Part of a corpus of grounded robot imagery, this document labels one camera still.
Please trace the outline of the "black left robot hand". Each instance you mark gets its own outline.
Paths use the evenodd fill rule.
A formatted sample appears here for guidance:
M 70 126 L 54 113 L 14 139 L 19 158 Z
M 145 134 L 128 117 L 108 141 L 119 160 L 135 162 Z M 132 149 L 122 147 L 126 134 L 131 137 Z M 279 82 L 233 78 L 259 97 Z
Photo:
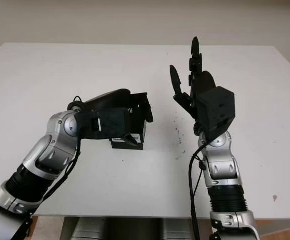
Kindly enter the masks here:
M 146 123 L 153 121 L 147 93 L 131 93 L 126 88 L 85 102 L 76 96 L 67 109 L 75 111 L 81 140 L 109 140 L 114 149 L 143 150 Z

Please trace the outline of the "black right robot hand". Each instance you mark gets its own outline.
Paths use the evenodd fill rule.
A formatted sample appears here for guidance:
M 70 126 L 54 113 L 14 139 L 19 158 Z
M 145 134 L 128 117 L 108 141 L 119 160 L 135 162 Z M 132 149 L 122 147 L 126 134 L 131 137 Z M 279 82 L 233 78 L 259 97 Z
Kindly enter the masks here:
M 198 95 L 216 87 L 212 75 L 202 70 L 202 54 L 197 37 L 192 39 L 191 57 L 189 59 L 188 83 L 191 87 L 190 94 L 181 91 L 181 81 L 176 68 L 169 66 L 171 82 L 175 92 L 173 99 L 195 120 L 194 133 L 197 135 L 202 131 L 202 124 L 199 123 L 196 98 Z

